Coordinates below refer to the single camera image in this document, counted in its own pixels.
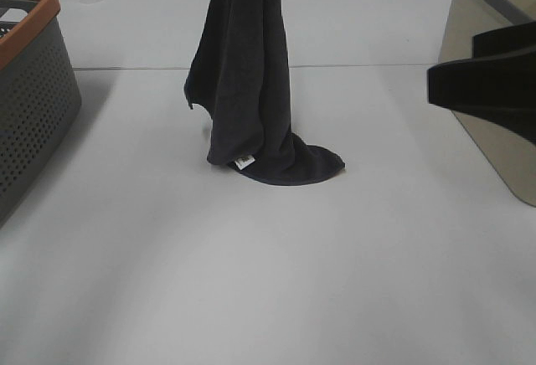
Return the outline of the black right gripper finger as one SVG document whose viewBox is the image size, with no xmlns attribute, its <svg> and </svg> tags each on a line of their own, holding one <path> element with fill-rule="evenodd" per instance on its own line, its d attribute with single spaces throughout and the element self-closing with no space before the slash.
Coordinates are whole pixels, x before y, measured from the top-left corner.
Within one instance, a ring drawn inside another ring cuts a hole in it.
<svg viewBox="0 0 536 365">
<path fill-rule="evenodd" d="M 427 71 L 428 102 L 499 125 L 535 143 L 535 58 L 491 57 Z"/>
<path fill-rule="evenodd" d="M 498 28 L 472 38 L 472 57 L 481 58 L 535 45 L 534 21 Z"/>
</svg>

